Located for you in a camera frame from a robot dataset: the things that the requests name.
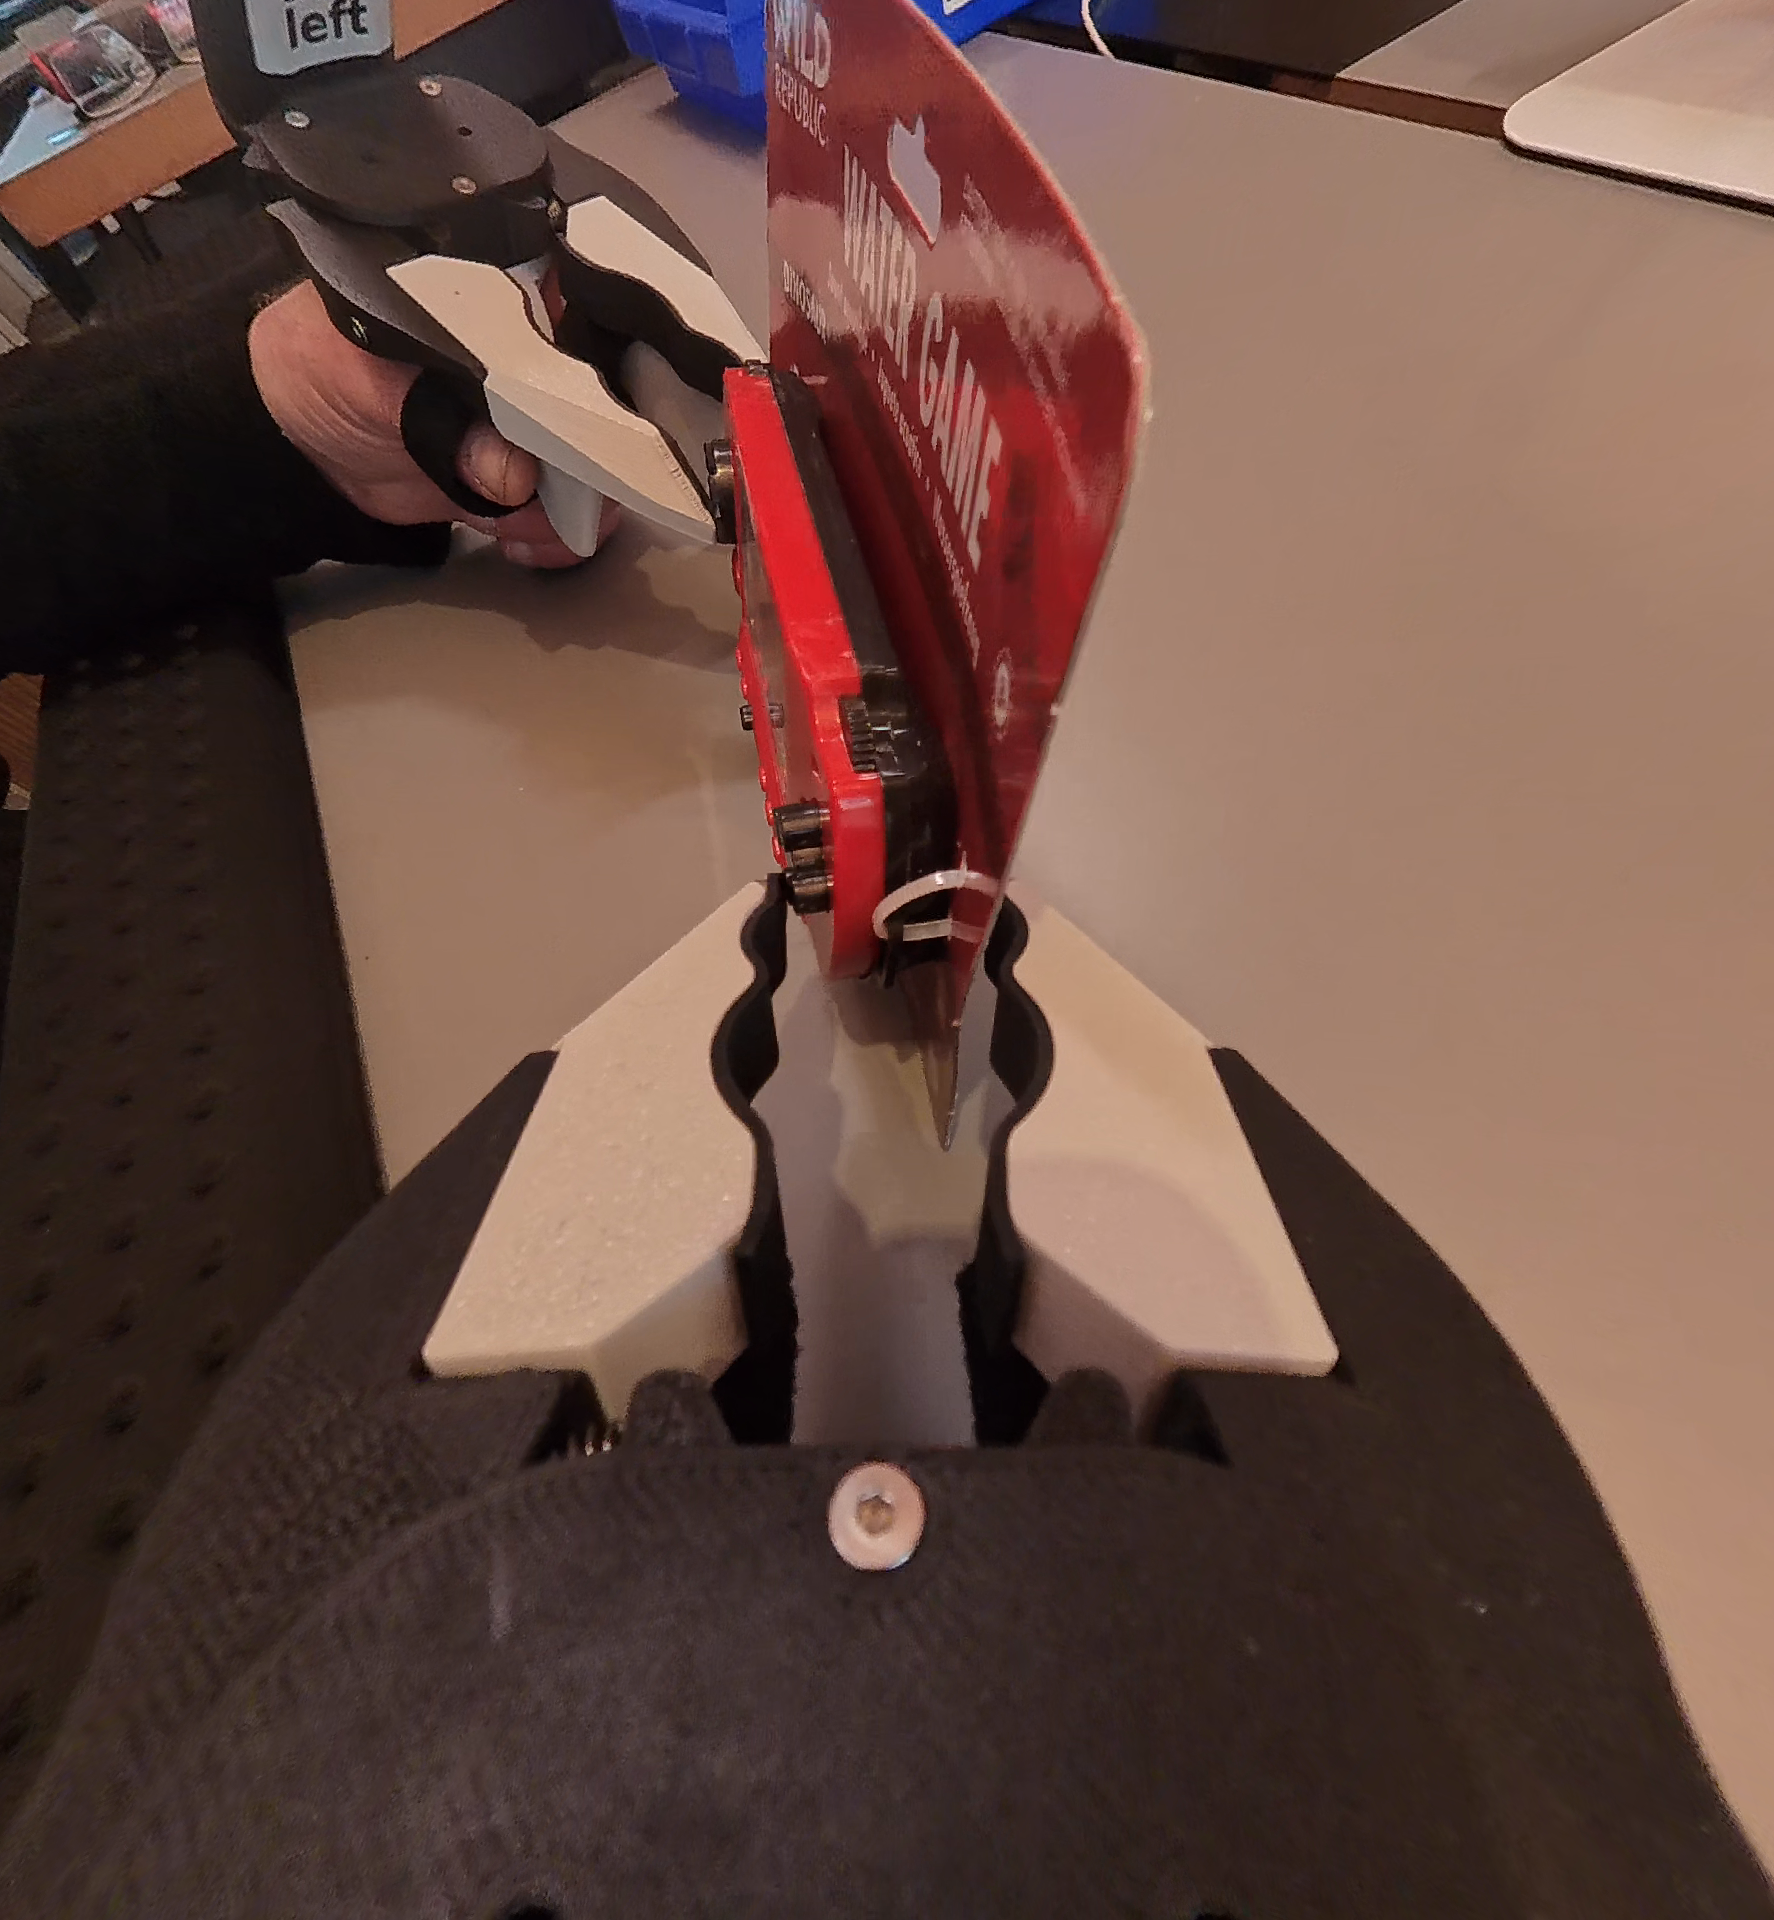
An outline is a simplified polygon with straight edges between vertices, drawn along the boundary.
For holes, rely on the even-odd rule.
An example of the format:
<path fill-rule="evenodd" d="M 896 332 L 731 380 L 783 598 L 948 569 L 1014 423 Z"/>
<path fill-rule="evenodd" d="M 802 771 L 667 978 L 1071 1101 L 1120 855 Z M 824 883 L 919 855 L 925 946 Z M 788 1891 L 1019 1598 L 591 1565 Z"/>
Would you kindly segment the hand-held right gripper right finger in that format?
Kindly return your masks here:
<path fill-rule="evenodd" d="M 981 978 L 1014 1109 L 952 1277 L 972 1437 L 1024 1444 L 1075 1370 L 1120 1386 L 1131 1437 L 1200 1429 L 1172 1380 L 1330 1380 L 1336 1342 L 1206 1028 L 1038 902 L 999 908 Z"/>

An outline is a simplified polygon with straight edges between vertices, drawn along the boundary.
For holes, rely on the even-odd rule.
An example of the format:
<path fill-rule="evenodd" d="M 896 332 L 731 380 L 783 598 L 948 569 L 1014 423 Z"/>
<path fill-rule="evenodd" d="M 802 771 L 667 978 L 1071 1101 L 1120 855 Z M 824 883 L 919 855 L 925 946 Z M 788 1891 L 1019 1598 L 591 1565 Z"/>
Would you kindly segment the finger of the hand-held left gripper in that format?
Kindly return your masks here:
<path fill-rule="evenodd" d="M 560 206 L 556 291 L 579 344 L 656 350 L 697 400 L 765 359 L 724 282 L 608 194 Z"/>
<path fill-rule="evenodd" d="M 656 423 L 619 407 L 583 359 L 560 359 L 513 274 L 471 257 L 407 257 L 390 282 L 440 321 L 481 370 L 490 430 L 541 467 L 556 543 L 596 543 L 608 499 L 664 535 L 715 543 L 703 493 Z"/>

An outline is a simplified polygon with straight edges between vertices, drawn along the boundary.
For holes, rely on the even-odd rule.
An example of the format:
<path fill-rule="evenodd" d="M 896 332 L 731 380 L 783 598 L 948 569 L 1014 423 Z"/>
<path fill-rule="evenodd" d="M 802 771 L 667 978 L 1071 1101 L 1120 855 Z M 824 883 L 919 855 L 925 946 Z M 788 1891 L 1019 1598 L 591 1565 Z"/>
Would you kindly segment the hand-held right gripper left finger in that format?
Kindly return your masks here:
<path fill-rule="evenodd" d="M 556 1041 L 421 1342 L 435 1380 L 560 1370 L 619 1419 L 642 1380 L 694 1370 L 731 1444 L 788 1444 L 800 1292 L 754 1116 L 778 982 L 765 880 Z"/>

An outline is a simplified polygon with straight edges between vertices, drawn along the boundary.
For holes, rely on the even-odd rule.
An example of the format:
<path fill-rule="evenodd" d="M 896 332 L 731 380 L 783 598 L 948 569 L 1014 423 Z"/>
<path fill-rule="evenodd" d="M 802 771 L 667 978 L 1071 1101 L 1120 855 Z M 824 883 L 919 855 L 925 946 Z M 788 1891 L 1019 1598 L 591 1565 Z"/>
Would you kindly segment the red carded water game toy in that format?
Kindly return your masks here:
<path fill-rule="evenodd" d="M 1141 321 L 937 24 L 769 10 L 769 359 L 715 450 L 738 719 L 783 902 L 908 990 L 937 1139 L 1141 423 Z"/>

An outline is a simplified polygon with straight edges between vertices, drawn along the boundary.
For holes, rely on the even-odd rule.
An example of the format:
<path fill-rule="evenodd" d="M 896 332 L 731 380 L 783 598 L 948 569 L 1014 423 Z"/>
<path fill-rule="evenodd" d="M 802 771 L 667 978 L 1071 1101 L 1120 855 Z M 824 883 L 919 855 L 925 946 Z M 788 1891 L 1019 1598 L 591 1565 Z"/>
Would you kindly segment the person's left forearm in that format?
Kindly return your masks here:
<path fill-rule="evenodd" d="M 252 291 L 0 359 L 0 681 L 314 565 L 435 569 L 452 515 L 352 508 L 252 380 Z"/>

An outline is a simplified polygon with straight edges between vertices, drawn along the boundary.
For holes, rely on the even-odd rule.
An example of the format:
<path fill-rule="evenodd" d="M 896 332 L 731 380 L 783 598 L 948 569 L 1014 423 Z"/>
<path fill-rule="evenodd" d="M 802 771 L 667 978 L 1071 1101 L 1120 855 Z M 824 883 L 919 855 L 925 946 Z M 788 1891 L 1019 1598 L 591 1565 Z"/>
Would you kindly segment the person's left hand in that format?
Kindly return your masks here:
<path fill-rule="evenodd" d="M 498 543 L 507 565 L 573 569 L 579 553 L 541 515 L 541 467 L 513 450 L 490 423 L 462 430 L 452 460 L 452 484 L 490 499 L 498 515 L 462 515 L 452 484 L 435 484 L 407 432 L 413 364 L 358 350 L 318 282 L 283 282 L 252 321 L 252 380 L 278 432 L 370 519 L 462 519 Z"/>

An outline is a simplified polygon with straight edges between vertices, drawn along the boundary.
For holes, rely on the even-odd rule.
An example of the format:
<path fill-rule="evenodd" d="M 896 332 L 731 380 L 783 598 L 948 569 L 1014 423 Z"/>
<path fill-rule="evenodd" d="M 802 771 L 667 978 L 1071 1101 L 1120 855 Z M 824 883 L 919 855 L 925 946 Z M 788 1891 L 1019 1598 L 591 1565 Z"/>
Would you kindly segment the blue plastic bin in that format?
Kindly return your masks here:
<path fill-rule="evenodd" d="M 769 125 L 769 61 L 802 84 L 824 76 L 824 28 L 851 0 L 610 0 L 637 57 L 649 57 L 683 108 Z"/>

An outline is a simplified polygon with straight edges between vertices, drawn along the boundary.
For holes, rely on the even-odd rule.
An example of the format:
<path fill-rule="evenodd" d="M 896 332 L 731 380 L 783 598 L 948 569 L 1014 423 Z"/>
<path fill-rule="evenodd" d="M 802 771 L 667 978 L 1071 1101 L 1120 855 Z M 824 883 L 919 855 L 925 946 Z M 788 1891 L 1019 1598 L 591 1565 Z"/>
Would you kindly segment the wooden background desk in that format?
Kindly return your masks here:
<path fill-rule="evenodd" d="M 370 38 L 390 57 L 413 57 L 471 24 L 490 13 L 490 0 L 390 0 L 390 10 L 252 10 L 283 38 L 283 13 L 326 13 L 335 28 L 352 13 L 370 13 Z M 118 113 L 79 121 L 67 103 L 37 103 L 6 150 L 0 150 L 0 215 L 37 251 L 118 215 L 130 201 L 157 201 L 157 187 L 228 154 L 235 132 L 219 108 L 207 103 L 197 61 L 173 61 L 157 84 L 139 84 Z"/>

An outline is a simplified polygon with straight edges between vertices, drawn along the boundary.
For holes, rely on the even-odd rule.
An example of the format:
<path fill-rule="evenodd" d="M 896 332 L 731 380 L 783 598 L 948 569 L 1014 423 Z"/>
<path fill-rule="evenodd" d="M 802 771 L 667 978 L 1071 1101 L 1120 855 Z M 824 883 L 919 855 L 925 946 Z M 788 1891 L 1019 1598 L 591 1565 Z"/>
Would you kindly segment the white monitor stand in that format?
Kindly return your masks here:
<path fill-rule="evenodd" d="M 1691 0 L 1503 113 L 1549 161 L 1774 215 L 1774 0 Z"/>

